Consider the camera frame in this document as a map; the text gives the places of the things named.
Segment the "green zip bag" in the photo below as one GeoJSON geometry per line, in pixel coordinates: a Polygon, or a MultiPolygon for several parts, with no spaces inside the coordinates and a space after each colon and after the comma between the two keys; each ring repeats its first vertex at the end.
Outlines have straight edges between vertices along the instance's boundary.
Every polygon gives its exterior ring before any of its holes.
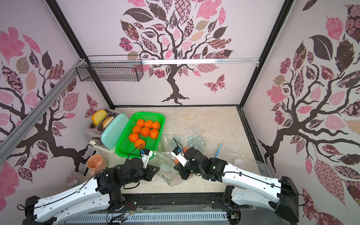
{"type": "Polygon", "coordinates": [[[170,152],[154,152],[154,159],[159,167],[158,175],[169,186],[177,186],[184,182],[179,172],[174,169],[176,158],[170,152]]]}
{"type": "Polygon", "coordinates": [[[191,148],[204,152],[206,142],[197,127],[189,127],[180,134],[163,134],[161,139],[161,152],[169,153],[177,146],[191,148]]]}

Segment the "blue zip clear bag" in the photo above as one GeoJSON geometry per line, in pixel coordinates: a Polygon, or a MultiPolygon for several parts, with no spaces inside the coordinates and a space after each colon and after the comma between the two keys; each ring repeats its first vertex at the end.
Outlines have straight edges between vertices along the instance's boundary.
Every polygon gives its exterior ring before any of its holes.
{"type": "Polygon", "coordinates": [[[219,144],[215,157],[227,161],[235,167],[246,170],[248,172],[261,176],[271,177],[269,169],[265,163],[250,157],[245,157],[240,153],[231,150],[226,145],[219,144]]]}

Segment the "orange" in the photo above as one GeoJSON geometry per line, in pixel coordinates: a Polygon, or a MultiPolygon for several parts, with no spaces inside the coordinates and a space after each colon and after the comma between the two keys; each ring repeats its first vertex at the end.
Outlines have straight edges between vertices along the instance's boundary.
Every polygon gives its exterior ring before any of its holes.
{"type": "Polygon", "coordinates": [[[144,149],[146,147],[146,142],[143,140],[143,139],[137,139],[135,142],[134,142],[134,146],[137,148],[137,149],[144,149]]]}
{"type": "Polygon", "coordinates": [[[136,124],[143,128],[145,126],[145,121],[143,119],[139,119],[136,124]]]}
{"type": "Polygon", "coordinates": [[[159,136],[159,130],[158,129],[151,129],[149,132],[149,137],[151,139],[158,139],[159,136]]]}
{"type": "Polygon", "coordinates": [[[129,136],[128,136],[128,139],[131,143],[135,143],[138,139],[140,138],[139,134],[138,133],[131,133],[129,136]]]}
{"type": "Polygon", "coordinates": [[[153,124],[153,121],[151,120],[148,120],[144,123],[144,126],[145,127],[148,127],[149,129],[152,129],[152,124],[153,124]]]}
{"type": "Polygon", "coordinates": [[[152,129],[158,129],[159,130],[161,128],[161,125],[160,125],[160,123],[158,121],[155,121],[155,122],[152,123],[151,127],[152,127],[152,129]]]}
{"type": "Polygon", "coordinates": [[[143,127],[141,130],[140,130],[140,134],[143,136],[143,137],[148,137],[150,135],[150,131],[151,129],[149,127],[143,127]]]}
{"type": "Polygon", "coordinates": [[[133,127],[133,129],[132,129],[132,132],[133,132],[133,133],[138,133],[138,134],[140,134],[141,129],[142,129],[141,126],[135,125],[135,126],[133,127]]]}

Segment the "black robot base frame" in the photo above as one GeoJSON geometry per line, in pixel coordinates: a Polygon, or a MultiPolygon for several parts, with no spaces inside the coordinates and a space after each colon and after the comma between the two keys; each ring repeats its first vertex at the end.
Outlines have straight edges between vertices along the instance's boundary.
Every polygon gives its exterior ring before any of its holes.
{"type": "Polygon", "coordinates": [[[226,212],[228,222],[165,223],[155,225],[288,225],[273,211],[256,206],[239,206],[223,192],[124,194],[120,209],[108,209],[87,214],[138,213],[138,212],[226,212]]]}

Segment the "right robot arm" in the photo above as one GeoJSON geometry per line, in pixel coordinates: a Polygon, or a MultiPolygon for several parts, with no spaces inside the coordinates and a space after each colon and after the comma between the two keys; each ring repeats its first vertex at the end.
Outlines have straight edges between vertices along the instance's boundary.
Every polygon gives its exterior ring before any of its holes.
{"type": "Polygon", "coordinates": [[[273,211],[289,222],[299,222],[299,192],[289,177],[281,179],[261,176],[240,169],[222,159],[208,158],[195,148],[187,151],[176,147],[171,155],[177,159],[174,169],[186,180],[191,174],[211,182],[231,186],[230,201],[273,211]]]}

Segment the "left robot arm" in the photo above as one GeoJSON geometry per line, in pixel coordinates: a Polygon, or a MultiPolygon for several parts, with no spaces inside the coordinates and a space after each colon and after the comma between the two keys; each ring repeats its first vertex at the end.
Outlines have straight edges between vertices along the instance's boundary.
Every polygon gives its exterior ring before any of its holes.
{"type": "Polygon", "coordinates": [[[31,196],[25,205],[18,205],[25,213],[24,225],[58,225],[70,218],[124,205],[122,188],[128,184],[150,182],[159,171],[158,166],[145,165],[140,158],[126,160],[122,165],[97,172],[87,182],[54,196],[31,196]]]}

